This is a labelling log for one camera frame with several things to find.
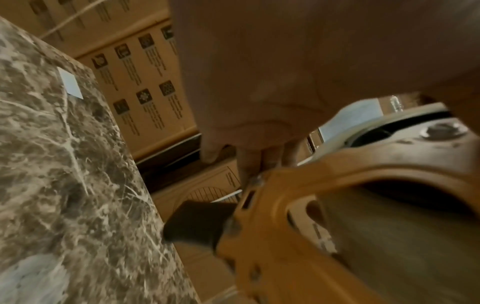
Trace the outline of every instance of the white sticker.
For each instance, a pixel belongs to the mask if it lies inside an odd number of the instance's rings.
[[[63,81],[63,85],[65,86],[65,90],[72,96],[78,97],[83,99],[82,93],[80,92],[79,84],[75,78],[75,75],[65,71],[62,68],[57,67],[58,72],[60,73],[60,78]]]

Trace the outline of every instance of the finger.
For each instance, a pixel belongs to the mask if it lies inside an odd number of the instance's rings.
[[[302,141],[302,139],[292,140],[285,144],[283,156],[281,157],[281,165],[283,167],[295,167],[297,165],[297,155]]]
[[[260,150],[236,149],[236,164],[242,189],[245,189],[249,180],[260,173],[262,152]]]
[[[266,148],[261,152],[260,171],[270,170],[282,164],[283,146]]]
[[[223,147],[223,144],[202,137],[200,142],[200,160],[207,164],[213,163],[220,155],[220,151]]]

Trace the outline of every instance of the white spot on marble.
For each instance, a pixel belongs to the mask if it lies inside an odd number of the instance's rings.
[[[0,303],[63,303],[69,281],[69,274],[53,254],[32,255],[0,274]]]

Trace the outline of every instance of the marble slab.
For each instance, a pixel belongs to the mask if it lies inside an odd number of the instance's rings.
[[[92,71],[1,18],[0,151],[0,303],[198,302]]]

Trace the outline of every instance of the hand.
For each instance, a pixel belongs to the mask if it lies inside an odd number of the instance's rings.
[[[479,2],[175,0],[182,78],[204,160],[238,150],[243,184],[291,165],[300,139],[356,100],[479,64]]]

